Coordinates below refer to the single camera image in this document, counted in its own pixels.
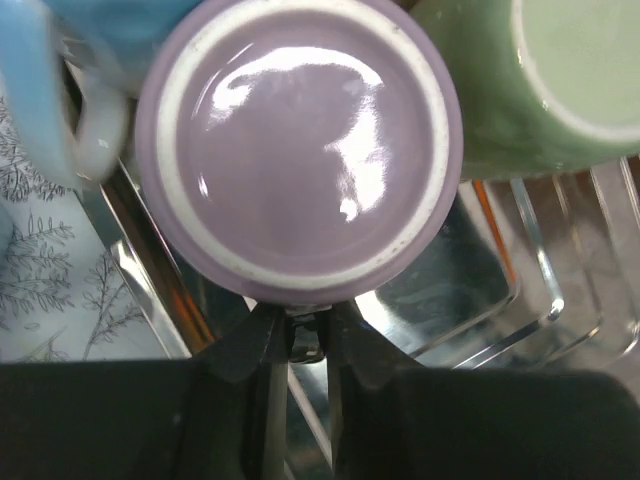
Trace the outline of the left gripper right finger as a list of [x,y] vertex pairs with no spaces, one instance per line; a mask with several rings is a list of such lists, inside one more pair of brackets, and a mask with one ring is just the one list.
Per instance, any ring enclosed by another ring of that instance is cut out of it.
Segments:
[[426,367],[327,314],[338,479],[635,479],[639,405],[595,371]]

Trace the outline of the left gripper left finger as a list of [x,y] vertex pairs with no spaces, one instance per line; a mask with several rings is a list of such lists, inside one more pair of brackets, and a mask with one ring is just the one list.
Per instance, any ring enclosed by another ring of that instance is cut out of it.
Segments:
[[284,430],[273,305],[190,359],[1,368],[5,479],[280,479]]

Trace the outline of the purple mug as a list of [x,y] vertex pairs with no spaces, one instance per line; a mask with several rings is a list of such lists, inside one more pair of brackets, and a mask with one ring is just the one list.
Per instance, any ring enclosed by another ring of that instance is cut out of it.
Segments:
[[463,160],[455,87],[390,1],[205,1],[137,105],[160,232],[211,282],[285,307],[375,290],[434,239]]

